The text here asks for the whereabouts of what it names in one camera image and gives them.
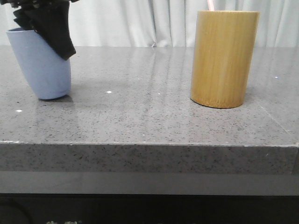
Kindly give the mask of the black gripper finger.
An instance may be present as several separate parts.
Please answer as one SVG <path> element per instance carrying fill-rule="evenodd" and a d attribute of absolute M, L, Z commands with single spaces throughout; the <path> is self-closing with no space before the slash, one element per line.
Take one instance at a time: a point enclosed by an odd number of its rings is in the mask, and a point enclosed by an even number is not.
<path fill-rule="evenodd" d="M 33 30 L 36 32 L 36 22 L 33 18 L 33 13 L 36 8 L 21 8 L 13 12 L 15 18 L 14 21 L 23 30 Z"/>
<path fill-rule="evenodd" d="M 25 9 L 32 30 L 64 60 L 76 53 L 69 32 L 69 8 L 68 0 L 51 0 L 39 8 Z"/>

